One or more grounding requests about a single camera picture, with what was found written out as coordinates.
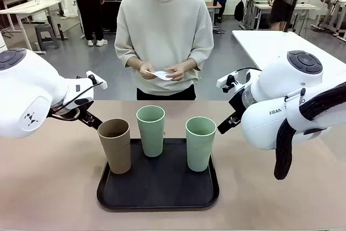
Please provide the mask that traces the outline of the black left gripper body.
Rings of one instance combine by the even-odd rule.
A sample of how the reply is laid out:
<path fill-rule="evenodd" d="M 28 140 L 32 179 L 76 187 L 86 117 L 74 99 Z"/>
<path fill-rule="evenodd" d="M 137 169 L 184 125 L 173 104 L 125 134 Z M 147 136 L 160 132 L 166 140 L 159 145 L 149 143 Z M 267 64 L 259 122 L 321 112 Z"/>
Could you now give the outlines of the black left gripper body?
<path fill-rule="evenodd" d="M 79 115 L 77 119 L 84 123 L 86 126 L 93 126 L 95 123 L 95 117 L 93 114 L 88 112 L 88 107 L 80 106 L 78 107 Z"/>

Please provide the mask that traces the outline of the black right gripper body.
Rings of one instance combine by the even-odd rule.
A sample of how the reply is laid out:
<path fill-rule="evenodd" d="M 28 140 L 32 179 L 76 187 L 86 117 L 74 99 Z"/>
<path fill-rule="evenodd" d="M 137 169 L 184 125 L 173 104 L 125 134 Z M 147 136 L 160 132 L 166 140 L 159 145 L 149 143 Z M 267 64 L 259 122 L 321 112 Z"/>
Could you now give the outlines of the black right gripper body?
<path fill-rule="evenodd" d="M 243 113 L 245 112 L 245 105 L 242 101 L 243 93 L 236 93 L 229 101 L 229 104 L 235 110 L 232 114 L 232 117 L 241 118 Z"/>

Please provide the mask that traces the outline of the person's right hand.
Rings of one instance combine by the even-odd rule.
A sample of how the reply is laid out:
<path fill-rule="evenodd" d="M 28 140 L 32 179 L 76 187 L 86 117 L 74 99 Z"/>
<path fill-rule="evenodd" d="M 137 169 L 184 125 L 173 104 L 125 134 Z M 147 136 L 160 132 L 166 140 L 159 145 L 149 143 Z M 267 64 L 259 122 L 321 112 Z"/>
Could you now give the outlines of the person's right hand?
<path fill-rule="evenodd" d="M 145 80 L 156 78 L 156 75 L 154 75 L 155 70 L 150 63 L 142 63 L 139 72 Z"/>

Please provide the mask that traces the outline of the person's left hand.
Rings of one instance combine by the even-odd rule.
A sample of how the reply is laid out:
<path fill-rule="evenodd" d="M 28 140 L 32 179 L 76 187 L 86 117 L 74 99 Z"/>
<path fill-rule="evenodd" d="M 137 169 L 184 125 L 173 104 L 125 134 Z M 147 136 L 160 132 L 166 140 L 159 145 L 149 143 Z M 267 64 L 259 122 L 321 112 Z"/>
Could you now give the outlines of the person's left hand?
<path fill-rule="evenodd" d="M 165 71 L 168 73 L 166 75 L 166 78 L 169 78 L 172 81 L 181 81 L 184 78 L 185 66 L 183 63 L 176 64 L 171 67 L 165 68 Z"/>

